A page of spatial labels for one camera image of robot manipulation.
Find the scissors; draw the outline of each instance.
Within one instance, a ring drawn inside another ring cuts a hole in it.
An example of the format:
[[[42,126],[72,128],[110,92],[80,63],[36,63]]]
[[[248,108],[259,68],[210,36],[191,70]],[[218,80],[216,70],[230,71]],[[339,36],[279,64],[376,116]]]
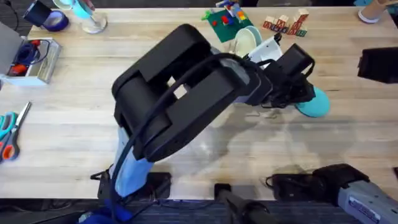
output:
[[[5,116],[0,116],[0,141],[14,127],[17,115],[14,112],[7,112]]]
[[[0,153],[2,159],[15,159],[19,154],[19,147],[17,145],[17,138],[19,128],[29,111],[30,106],[32,103],[29,101],[21,113],[18,115],[18,118],[15,121],[15,125],[10,129],[10,131],[3,137],[0,142]]]

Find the orange-handled scissors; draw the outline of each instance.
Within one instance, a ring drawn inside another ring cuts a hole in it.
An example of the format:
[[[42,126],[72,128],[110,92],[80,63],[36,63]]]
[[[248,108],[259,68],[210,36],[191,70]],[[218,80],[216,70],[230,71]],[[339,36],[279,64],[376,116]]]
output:
[[[15,122],[14,127],[4,136],[4,138],[0,142],[0,153],[2,159],[15,159],[19,154],[19,147],[17,145],[17,138],[19,128],[29,111],[31,102],[28,102],[21,113],[18,115],[18,118]]]

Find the blue cable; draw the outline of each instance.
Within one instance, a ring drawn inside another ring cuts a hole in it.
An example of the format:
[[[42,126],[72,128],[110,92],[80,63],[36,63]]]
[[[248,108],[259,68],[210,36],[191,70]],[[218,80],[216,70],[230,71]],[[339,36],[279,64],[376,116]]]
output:
[[[16,58],[14,60],[14,65],[16,65],[16,64],[34,65],[36,63],[43,61],[49,54],[50,42],[48,40],[40,40],[40,41],[47,42],[47,50],[46,50],[45,55],[42,58],[40,58],[40,51],[37,49],[37,47],[34,44],[29,42],[29,43],[22,45],[19,48]]]

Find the label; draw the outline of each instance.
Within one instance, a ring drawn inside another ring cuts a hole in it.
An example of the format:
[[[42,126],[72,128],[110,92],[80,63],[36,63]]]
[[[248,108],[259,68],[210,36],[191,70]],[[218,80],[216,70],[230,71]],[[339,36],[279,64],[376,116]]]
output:
[[[362,202],[359,200],[356,200],[354,197],[349,197],[348,199],[349,205],[351,205],[353,208],[357,209],[359,212],[362,214],[366,215],[370,220],[372,220],[374,223],[379,223],[380,222],[380,215],[368,208],[366,205],[364,205]]]

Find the white container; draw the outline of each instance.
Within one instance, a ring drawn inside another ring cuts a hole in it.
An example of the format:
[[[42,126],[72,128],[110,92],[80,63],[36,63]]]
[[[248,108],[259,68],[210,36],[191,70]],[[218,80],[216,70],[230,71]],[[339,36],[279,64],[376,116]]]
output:
[[[43,61],[29,65],[24,76],[10,76],[11,64],[19,50],[19,47],[29,40],[19,37],[19,34],[0,22],[0,80],[6,83],[20,86],[37,86],[46,85],[50,82],[54,71],[55,64],[61,51],[59,45],[51,37],[37,38],[39,40],[47,40],[50,43],[49,52]],[[41,41],[39,51],[41,55],[45,55],[48,43]]]

